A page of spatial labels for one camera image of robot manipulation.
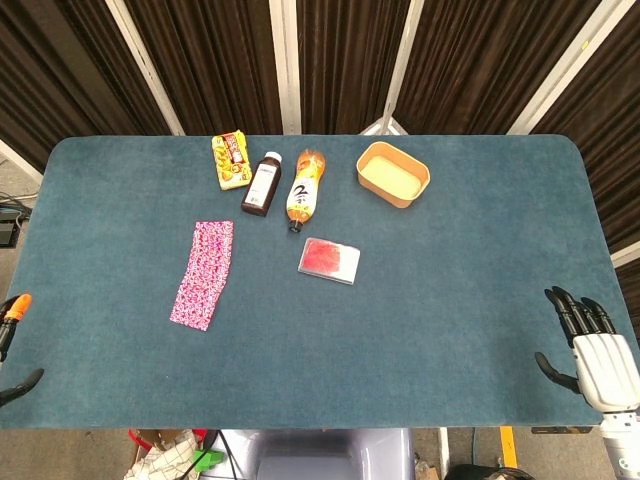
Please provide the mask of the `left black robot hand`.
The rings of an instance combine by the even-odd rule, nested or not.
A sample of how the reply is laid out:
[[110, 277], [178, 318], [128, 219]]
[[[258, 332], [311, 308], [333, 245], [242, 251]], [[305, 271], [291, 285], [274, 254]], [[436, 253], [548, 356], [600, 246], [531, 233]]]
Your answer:
[[[29, 310], [31, 302], [31, 295], [23, 293], [9, 298], [1, 305], [1, 365], [6, 362], [17, 325]], [[24, 381], [12, 388], [2, 390], [1, 406], [4, 407], [29, 393], [36, 387], [43, 375], [42, 368], [35, 369]]]

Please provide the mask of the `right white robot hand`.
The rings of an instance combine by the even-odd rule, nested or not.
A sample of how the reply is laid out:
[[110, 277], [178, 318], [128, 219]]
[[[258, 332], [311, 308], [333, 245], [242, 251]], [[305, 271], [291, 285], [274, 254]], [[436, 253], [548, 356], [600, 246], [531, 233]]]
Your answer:
[[603, 414], [637, 410], [639, 371], [627, 340], [616, 331], [606, 310], [593, 299], [576, 300], [558, 286], [547, 289], [545, 296], [558, 316], [576, 374], [559, 372], [537, 352], [534, 358], [542, 373]]

